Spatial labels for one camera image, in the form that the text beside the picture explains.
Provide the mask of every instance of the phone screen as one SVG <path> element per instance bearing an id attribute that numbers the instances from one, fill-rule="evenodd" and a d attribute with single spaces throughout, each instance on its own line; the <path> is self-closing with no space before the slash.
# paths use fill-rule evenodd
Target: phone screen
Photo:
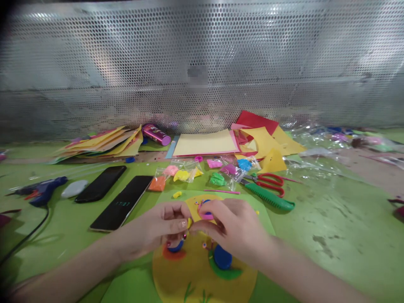
<path id="1" fill-rule="evenodd" d="M 97 231 L 114 231 L 121 227 L 129 216 L 144 191 L 149 186 L 152 176 L 136 176 L 91 224 L 90 229 Z"/>
<path id="2" fill-rule="evenodd" d="M 104 170 L 75 199 L 77 203 L 101 200 L 126 170 L 126 166 L 111 166 Z"/>

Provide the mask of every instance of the fingernail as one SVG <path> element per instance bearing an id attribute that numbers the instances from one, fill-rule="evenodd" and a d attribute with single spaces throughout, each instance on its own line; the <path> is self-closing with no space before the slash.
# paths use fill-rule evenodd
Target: fingernail
<path id="1" fill-rule="evenodd" d="M 181 228 L 181 229 L 184 229 L 184 228 L 186 228 L 186 225 L 187 225 L 187 221 L 186 221 L 186 220 L 182 220 L 182 221 L 179 223 L 178 227 Z"/>

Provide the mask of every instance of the green utility knife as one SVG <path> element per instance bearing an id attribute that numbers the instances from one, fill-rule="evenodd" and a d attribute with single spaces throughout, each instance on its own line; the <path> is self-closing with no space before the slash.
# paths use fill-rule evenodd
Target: green utility knife
<path id="1" fill-rule="evenodd" d="M 259 196 L 265 202 L 268 202 L 272 206 L 279 208 L 281 210 L 291 211 L 295 208 L 295 204 L 293 202 L 289 202 L 282 198 L 279 198 L 277 195 L 271 193 L 270 191 L 263 189 L 261 186 L 258 186 L 255 183 L 250 183 L 246 180 L 241 180 L 240 183 L 244 184 L 250 191 Z"/>

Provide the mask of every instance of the scissors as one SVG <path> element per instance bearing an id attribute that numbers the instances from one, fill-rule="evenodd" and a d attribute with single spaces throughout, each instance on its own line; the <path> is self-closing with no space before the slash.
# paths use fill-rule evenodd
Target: scissors
<path id="1" fill-rule="evenodd" d="M 279 177 L 277 175 L 274 175 L 271 173 L 264 173 L 264 174 L 258 175 L 257 177 L 252 177 L 252 176 L 247 175 L 247 176 L 244 176 L 244 178 L 253 180 L 258 186 L 276 190 L 277 192 L 279 192 L 279 195 L 278 195 L 279 198 L 283 198 L 283 196 L 285 195 L 285 190 L 283 190 L 283 188 L 282 188 L 284 181 L 281 177 Z M 264 182 L 261 182 L 258 180 L 262 180 L 262 181 L 271 183 L 273 185 L 264 183 Z"/>

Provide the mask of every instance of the metal mesh panel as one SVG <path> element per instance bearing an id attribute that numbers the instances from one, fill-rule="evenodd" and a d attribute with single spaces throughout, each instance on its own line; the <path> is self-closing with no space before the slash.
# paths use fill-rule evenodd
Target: metal mesh panel
<path id="1" fill-rule="evenodd" d="M 24 5 L 0 54 L 0 141 L 155 122 L 404 123 L 403 1 Z"/>

